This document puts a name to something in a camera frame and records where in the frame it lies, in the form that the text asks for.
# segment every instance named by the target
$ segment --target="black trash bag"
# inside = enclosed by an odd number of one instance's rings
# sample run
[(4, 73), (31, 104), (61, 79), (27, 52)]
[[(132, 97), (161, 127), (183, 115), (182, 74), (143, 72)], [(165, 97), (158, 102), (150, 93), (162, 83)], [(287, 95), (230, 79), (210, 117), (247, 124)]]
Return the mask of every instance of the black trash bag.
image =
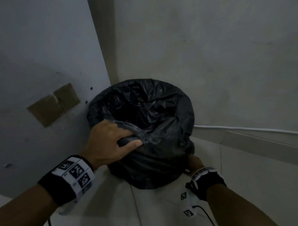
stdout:
[(113, 85), (97, 95), (87, 114), (92, 128), (104, 119), (134, 133), (118, 141), (143, 145), (108, 167), (139, 189), (155, 189), (176, 180), (194, 153), (189, 136), (195, 117), (188, 96), (158, 80), (135, 79)]

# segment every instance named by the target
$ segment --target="hand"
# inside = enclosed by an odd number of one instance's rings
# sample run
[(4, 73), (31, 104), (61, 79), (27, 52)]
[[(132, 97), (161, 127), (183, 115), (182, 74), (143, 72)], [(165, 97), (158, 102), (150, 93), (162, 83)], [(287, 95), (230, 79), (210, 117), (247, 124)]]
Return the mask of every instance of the hand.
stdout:
[(190, 173), (186, 172), (186, 175), (188, 176), (192, 176), (198, 169), (201, 169), (204, 166), (204, 164), (202, 163), (201, 159), (199, 157), (196, 157), (192, 154), (190, 154), (188, 156), (188, 166), (189, 166), (189, 171)]
[(97, 170), (102, 165), (122, 159), (143, 144), (141, 140), (133, 140), (119, 147), (117, 141), (130, 135), (132, 132), (129, 130), (118, 128), (117, 124), (103, 120), (92, 128), (87, 146), (79, 155), (86, 158), (93, 169)]

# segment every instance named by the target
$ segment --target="left hand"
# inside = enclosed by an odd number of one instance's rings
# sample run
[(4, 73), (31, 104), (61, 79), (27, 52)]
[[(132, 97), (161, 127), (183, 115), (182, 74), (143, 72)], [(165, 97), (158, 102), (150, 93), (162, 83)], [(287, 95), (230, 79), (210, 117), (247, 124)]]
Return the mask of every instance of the left hand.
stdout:
[(97, 170), (102, 165), (122, 159), (143, 144), (141, 140), (133, 140), (119, 147), (117, 141), (130, 135), (132, 135), (131, 131), (118, 128), (117, 124), (103, 120), (92, 128), (87, 146), (79, 155), (86, 158), (93, 169)]

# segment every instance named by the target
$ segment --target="black cable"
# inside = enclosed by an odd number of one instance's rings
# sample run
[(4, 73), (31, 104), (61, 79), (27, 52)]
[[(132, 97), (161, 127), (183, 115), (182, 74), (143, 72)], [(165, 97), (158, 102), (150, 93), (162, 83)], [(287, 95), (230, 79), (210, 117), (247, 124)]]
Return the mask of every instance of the black cable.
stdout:
[(193, 208), (196, 208), (196, 207), (200, 207), (200, 208), (205, 212), (205, 214), (207, 215), (207, 217), (208, 217), (209, 220), (211, 221), (212, 225), (215, 226), (214, 223), (213, 223), (213, 221), (212, 221), (211, 218), (209, 217), (209, 215), (206, 213), (206, 211), (205, 211), (201, 206), (193, 206)]
[(48, 219), (48, 225), (49, 226), (52, 226), (52, 223), (51, 223), (51, 219), (50, 218)]

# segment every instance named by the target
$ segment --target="forearm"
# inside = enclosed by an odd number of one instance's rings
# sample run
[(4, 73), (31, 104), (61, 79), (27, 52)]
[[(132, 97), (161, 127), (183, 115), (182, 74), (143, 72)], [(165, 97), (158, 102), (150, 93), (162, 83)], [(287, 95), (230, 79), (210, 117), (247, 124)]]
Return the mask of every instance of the forearm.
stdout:
[(0, 225), (43, 226), (57, 208), (47, 191), (35, 185), (0, 208)]
[(219, 226), (277, 226), (259, 208), (222, 184), (207, 190), (207, 201)]

